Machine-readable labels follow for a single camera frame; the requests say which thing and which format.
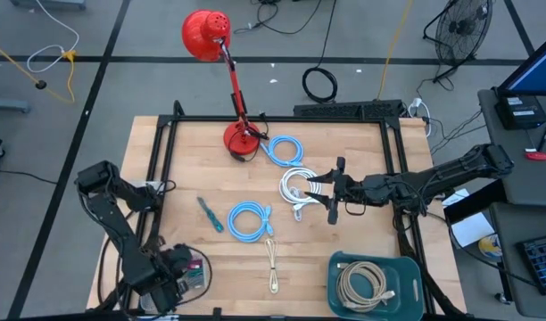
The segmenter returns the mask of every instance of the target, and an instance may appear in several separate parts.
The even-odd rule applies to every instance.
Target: red desk lamp
[[[226,128],[223,143],[235,157],[234,154],[246,155],[254,152],[259,148],[260,137],[263,138],[263,135],[245,116],[246,108],[237,84],[236,66],[228,51],[230,36],[229,18],[223,12],[192,12],[182,26],[182,40],[188,52],[203,62],[215,62],[223,56],[229,69],[231,85],[234,88],[232,101],[239,120]]]

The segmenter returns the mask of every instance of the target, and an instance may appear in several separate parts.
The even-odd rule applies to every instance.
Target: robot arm
[[[505,177],[513,169],[513,162],[503,148],[494,144],[476,145],[456,160],[418,173],[375,174],[364,177],[362,181],[355,181],[345,175],[344,165],[344,158],[339,157],[336,169],[331,169],[325,175],[309,178],[311,182],[335,184],[333,198],[306,193],[325,205],[328,210],[328,223],[332,225],[336,224],[338,218],[338,202],[377,207],[392,202],[400,210],[425,215],[426,205],[437,194],[446,193],[478,177]]]
[[[192,259],[190,250],[184,244],[166,251],[160,251],[159,244],[141,246],[117,206],[121,198],[133,211],[156,211],[160,195],[149,185],[134,187],[126,182],[108,161],[80,171],[75,184],[83,209],[104,228],[119,252],[124,283],[139,295],[150,293],[159,312],[173,310],[187,291],[186,283],[178,279]]]

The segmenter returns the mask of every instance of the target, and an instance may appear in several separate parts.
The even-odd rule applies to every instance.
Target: fan grille
[[[435,51],[445,64],[454,66],[473,56],[483,43],[492,17],[492,0],[450,0],[440,17]]]

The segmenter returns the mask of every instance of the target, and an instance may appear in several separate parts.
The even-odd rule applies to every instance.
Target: blue screwdriver handle
[[[202,209],[205,211],[205,214],[210,219],[211,223],[213,224],[213,228],[216,229],[219,233],[223,232],[223,226],[218,221],[218,218],[216,218],[216,215],[213,213],[212,210],[205,204],[205,201],[202,197],[198,197],[198,202],[200,203],[200,206],[202,206]]]

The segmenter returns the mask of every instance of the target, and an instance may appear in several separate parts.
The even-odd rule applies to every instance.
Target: wooden tabletop
[[[128,181],[143,181],[146,177],[156,121],[156,117],[134,120],[121,168],[122,177]],[[204,297],[178,307],[177,313],[207,315],[214,307],[222,307],[224,315],[332,317],[325,286],[330,255],[345,251],[399,256],[392,207],[367,207],[363,216],[354,217],[346,214],[342,204],[338,223],[330,226],[324,207],[312,204],[304,207],[302,221],[297,222],[291,204],[285,202],[278,191],[279,179],[288,169],[273,164],[262,151],[250,162],[233,160],[222,143],[227,125],[221,122],[178,124],[170,168],[170,179],[178,188],[166,195],[160,234],[169,245],[186,243],[208,255],[213,281]],[[304,148],[304,166],[317,174],[334,168],[337,156],[345,157],[345,172],[356,180],[386,172],[382,138],[376,124],[269,123],[269,128],[270,136],[297,137]],[[420,171],[432,166],[424,123],[420,119],[401,119],[401,128],[409,170]],[[393,132],[389,134],[394,167],[398,170]],[[276,155],[290,159],[294,156],[294,147],[280,144]],[[289,185],[308,190],[302,177],[292,178]],[[330,185],[323,186],[323,194],[332,194]],[[197,196],[203,197],[216,213],[226,228],[223,233],[214,230],[197,203]],[[257,243],[241,243],[228,232],[228,213],[242,201],[257,201],[272,207],[270,224],[278,241],[280,285],[277,294],[269,292],[269,261],[263,244],[266,235]],[[123,202],[119,205],[125,212]],[[361,211],[362,208],[349,205],[349,210]],[[432,204],[430,211],[443,215],[438,203]],[[134,216],[130,224],[134,226],[136,221]],[[430,274],[453,304],[465,311],[446,225],[432,217],[420,217],[419,221]],[[260,224],[251,213],[243,213],[236,219],[236,227],[243,233],[254,231]],[[114,286],[116,259],[117,253],[111,246],[105,256],[103,296]],[[96,282],[95,274],[87,303],[89,308],[98,304]]]

